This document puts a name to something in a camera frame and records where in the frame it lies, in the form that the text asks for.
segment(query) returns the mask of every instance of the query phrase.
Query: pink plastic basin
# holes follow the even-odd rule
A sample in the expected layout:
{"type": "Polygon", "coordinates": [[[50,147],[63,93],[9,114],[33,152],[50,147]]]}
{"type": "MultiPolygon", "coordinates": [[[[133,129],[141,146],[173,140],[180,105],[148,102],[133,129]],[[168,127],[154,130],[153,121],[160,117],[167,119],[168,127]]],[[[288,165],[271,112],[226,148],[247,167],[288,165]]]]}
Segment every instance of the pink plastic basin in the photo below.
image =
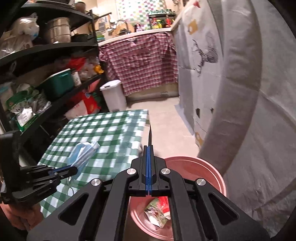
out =
{"type": "MultiPolygon", "coordinates": [[[[173,156],[165,158],[167,168],[179,172],[183,178],[195,180],[204,178],[226,196],[226,186],[220,173],[206,161],[197,157],[173,156]]],[[[136,225],[154,238],[173,241],[172,223],[168,221],[161,229],[149,222],[144,213],[145,207],[154,197],[131,197],[129,202],[130,213],[136,225]]]]}

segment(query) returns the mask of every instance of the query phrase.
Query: metal bolt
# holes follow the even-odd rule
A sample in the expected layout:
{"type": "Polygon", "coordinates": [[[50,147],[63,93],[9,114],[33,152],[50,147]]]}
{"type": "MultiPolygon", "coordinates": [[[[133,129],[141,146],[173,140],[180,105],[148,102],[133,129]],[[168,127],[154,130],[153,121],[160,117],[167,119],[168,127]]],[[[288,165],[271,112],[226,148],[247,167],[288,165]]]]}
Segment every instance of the metal bolt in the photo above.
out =
{"type": "Polygon", "coordinates": [[[161,169],[161,173],[164,174],[164,175],[170,174],[170,169],[168,169],[168,168],[162,168],[161,169]]]}
{"type": "Polygon", "coordinates": [[[101,180],[100,179],[93,179],[92,181],[91,181],[91,184],[93,185],[93,186],[98,186],[98,185],[100,185],[101,184],[101,180]]]}
{"type": "Polygon", "coordinates": [[[136,171],[136,169],[134,169],[134,168],[129,168],[129,169],[126,170],[126,172],[127,172],[127,174],[129,174],[129,175],[133,175],[133,174],[135,174],[137,171],[136,171]]]}
{"type": "Polygon", "coordinates": [[[205,179],[199,178],[196,180],[196,183],[198,186],[204,186],[207,182],[205,181],[205,179]]]}

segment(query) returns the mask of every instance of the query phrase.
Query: human hand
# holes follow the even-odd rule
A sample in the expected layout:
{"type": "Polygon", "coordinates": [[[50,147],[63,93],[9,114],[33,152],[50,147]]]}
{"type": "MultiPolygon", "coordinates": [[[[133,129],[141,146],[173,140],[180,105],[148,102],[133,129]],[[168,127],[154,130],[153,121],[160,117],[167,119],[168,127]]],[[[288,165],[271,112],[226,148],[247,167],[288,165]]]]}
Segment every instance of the human hand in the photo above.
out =
{"type": "Polygon", "coordinates": [[[38,223],[43,220],[43,215],[40,212],[40,205],[35,204],[31,208],[23,208],[16,206],[14,204],[0,204],[1,209],[3,210],[5,216],[10,221],[12,226],[20,229],[25,230],[25,224],[22,222],[21,219],[24,219],[29,224],[29,229],[35,227],[38,223]]]}

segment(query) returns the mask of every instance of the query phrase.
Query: beige floor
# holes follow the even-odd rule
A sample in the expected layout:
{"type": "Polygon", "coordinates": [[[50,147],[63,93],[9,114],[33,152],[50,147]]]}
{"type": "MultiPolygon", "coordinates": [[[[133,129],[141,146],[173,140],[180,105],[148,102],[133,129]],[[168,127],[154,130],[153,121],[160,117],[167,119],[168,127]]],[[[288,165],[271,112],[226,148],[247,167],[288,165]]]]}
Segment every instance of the beige floor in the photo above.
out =
{"type": "MultiPolygon", "coordinates": [[[[194,137],[175,109],[175,105],[178,103],[179,98],[172,97],[130,103],[128,107],[128,110],[149,110],[154,155],[161,158],[169,156],[196,157],[198,154],[199,149],[195,144],[194,137]]],[[[143,145],[148,144],[148,134],[149,127],[146,127],[142,139],[143,145]]],[[[128,214],[123,240],[157,241],[158,239],[140,230],[128,214]]]]}

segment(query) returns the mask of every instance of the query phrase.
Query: checkered fabric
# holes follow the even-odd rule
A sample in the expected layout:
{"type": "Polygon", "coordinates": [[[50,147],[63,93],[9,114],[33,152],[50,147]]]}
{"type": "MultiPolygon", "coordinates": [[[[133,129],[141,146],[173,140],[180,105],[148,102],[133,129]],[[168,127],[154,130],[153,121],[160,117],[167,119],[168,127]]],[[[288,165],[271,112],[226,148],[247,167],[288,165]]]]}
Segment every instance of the checkered fabric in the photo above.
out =
{"type": "MultiPolygon", "coordinates": [[[[97,141],[98,151],[77,180],[71,181],[76,193],[94,178],[106,181],[128,169],[131,161],[139,156],[142,133],[148,123],[147,110],[91,114],[72,119],[53,140],[38,165],[64,167],[76,144],[97,141]]],[[[68,180],[64,179],[57,186],[57,192],[40,202],[45,217],[69,198],[68,190],[68,180]]]]}
{"type": "Polygon", "coordinates": [[[149,11],[166,9],[166,4],[165,0],[116,0],[116,7],[120,19],[150,29],[149,11]]]}
{"type": "Polygon", "coordinates": [[[145,34],[100,47],[109,80],[121,80],[125,96],[178,81],[176,48],[170,33],[145,34]]]}

